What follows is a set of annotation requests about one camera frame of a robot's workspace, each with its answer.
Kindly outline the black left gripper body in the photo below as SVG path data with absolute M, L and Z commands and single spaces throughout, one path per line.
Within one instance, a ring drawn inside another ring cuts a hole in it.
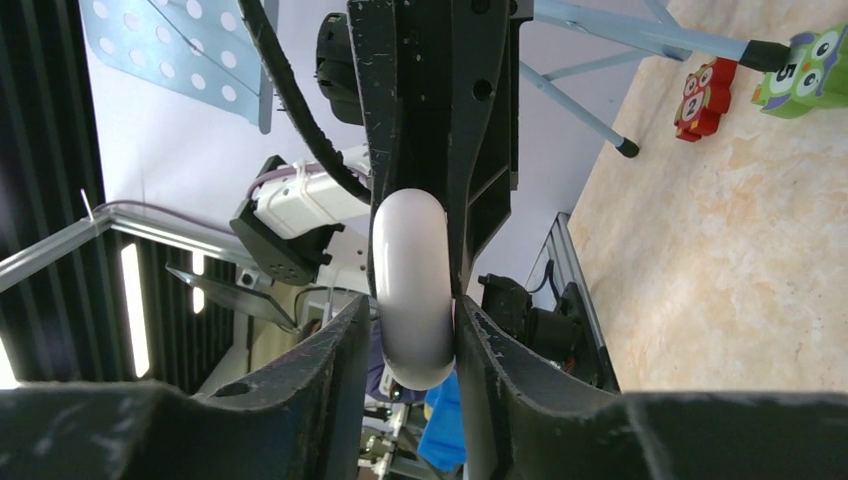
M 418 188 L 439 199 L 447 194 L 451 121 L 451 9 L 455 1 L 400 1 L 395 11 L 398 87 L 402 105 L 401 158 L 394 164 L 391 189 Z M 517 156 L 518 48 L 517 23 Z

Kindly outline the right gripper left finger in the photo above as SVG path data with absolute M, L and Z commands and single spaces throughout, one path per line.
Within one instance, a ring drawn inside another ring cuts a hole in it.
M 225 384 L 198 447 L 201 479 L 353 479 L 370 348 L 369 299 L 259 370 Z

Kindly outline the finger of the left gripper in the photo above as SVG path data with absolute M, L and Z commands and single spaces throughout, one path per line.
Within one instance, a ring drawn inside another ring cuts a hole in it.
M 511 213 L 517 156 L 517 23 L 513 1 L 455 1 L 447 220 L 452 292 Z
M 347 14 L 376 210 L 389 195 L 400 143 L 395 8 L 392 1 L 349 1 Z

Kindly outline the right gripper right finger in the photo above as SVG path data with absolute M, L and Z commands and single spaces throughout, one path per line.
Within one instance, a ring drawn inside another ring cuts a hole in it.
M 456 360 L 472 479 L 613 479 L 626 443 L 615 396 L 555 368 L 469 297 L 456 302 Z

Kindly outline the white earbud charging case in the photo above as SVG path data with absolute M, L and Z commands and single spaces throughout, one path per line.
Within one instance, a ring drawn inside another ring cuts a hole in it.
M 453 296 L 446 214 L 419 189 L 386 197 L 371 253 L 385 365 L 403 387 L 429 390 L 454 365 Z

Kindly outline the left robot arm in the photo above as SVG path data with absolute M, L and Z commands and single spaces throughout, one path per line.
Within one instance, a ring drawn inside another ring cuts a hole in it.
M 316 74 L 363 145 L 336 149 L 317 124 L 258 1 L 239 5 L 287 115 L 310 157 L 267 161 L 231 227 L 258 267 L 289 285 L 372 291 L 374 257 L 343 234 L 394 192 L 433 195 L 447 215 L 450 285 L 511 212 L 518 181 L 519 31 L 530 1 L 351 1 L 323 20 Z

